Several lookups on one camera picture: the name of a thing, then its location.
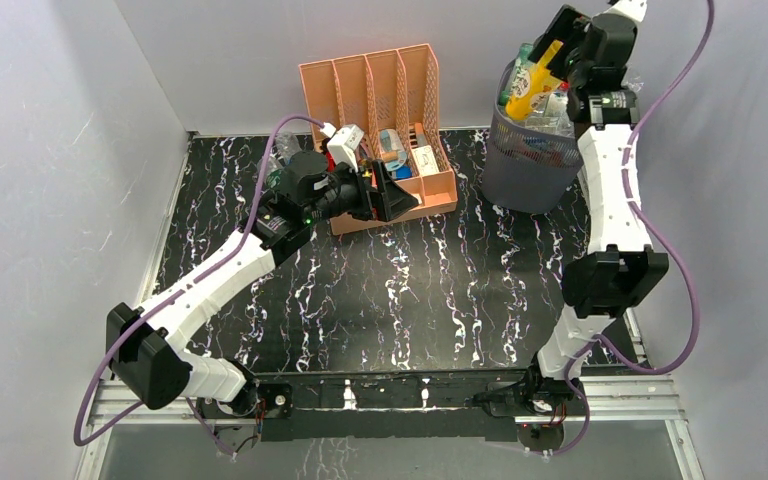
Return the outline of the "clear bottle dark green label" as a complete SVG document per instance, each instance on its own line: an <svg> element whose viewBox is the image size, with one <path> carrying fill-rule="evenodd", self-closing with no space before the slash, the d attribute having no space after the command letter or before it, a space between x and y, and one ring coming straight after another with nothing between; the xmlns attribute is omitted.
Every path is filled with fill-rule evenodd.
<svg viewBox="0 0 768 480"><path fill-rule="evenodd" d="M570 124L567 113L568 98L566 92L556 91L547 99L542 118L548 125Z"/></svg>

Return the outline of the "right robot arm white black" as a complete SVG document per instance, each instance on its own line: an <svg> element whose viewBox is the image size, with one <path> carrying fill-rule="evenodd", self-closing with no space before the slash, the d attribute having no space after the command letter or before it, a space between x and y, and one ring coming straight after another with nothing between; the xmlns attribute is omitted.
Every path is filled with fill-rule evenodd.
<svg viewBox="0 0 768 480"><path fill-rule="evenodd" d="M623 80L647 11L644 1L612 1L587 16L563 6L530 56L568 84L567 114L582 156L591 224L586 254L562 274L563 308L524 376L496 382L471 403L493 417L559 413L575 397L597 337L637 306L669 268L629 204L639 198L631 134L637 96Z"/></svg>

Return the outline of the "yellow juice bottle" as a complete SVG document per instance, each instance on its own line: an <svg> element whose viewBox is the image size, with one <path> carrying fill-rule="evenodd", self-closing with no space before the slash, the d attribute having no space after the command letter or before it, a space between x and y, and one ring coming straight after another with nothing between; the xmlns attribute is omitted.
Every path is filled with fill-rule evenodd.
<svg viewBox="0 0 768 480"><path fill-rule="evenodd" d="M519 88L505 106L505 113L511 120L524 120L561 85L562 81L546 66L560 46L560 42L554 42L541 61L532 62L531 68L521 77Z"/></svg>

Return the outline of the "green tinted bottle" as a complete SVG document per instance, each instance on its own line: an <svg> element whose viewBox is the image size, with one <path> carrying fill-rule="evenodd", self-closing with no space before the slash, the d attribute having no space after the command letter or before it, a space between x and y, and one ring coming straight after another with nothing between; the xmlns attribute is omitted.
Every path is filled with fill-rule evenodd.
<svg viewBox="0 0 768 480"><path fill-rule="evenodd" d="M499 94L497 104L500 107L507 105L511 95L519 88L521 77L531 68L532 62L530 61L530 54L532 49L533 45L531 43L522 43L519 47L519 52L511 66L507 83Z"/></svg>

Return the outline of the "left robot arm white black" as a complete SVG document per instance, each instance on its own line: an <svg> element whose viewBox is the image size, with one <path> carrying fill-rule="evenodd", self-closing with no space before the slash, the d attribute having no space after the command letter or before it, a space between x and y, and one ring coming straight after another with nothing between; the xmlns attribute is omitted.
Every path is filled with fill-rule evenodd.
<svg viewBox="0 0 768 480"><path fill-rule="evenodd" d="M306 245L317 223L344 214L389 222L418 204L380 160L357 169L345 163L330 168L321 153L297 154L203 263L141 305L121 303L109 312L112 372L151 410L195 397L219 401L235 416L250 414L259 400L255 375L235 360L189 352L193 335Z"/></svg>

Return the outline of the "clear bottle blue label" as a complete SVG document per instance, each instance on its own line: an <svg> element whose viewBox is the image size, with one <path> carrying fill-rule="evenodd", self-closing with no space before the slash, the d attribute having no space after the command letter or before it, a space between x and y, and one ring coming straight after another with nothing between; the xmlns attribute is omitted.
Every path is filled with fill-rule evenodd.
<svg viewBox="0 0 768 480"><path fill-rule="evenodd" d="M302 147L296 134L281 132L275 138L273 149L278 162L282 166L287 166Z"/></svg>

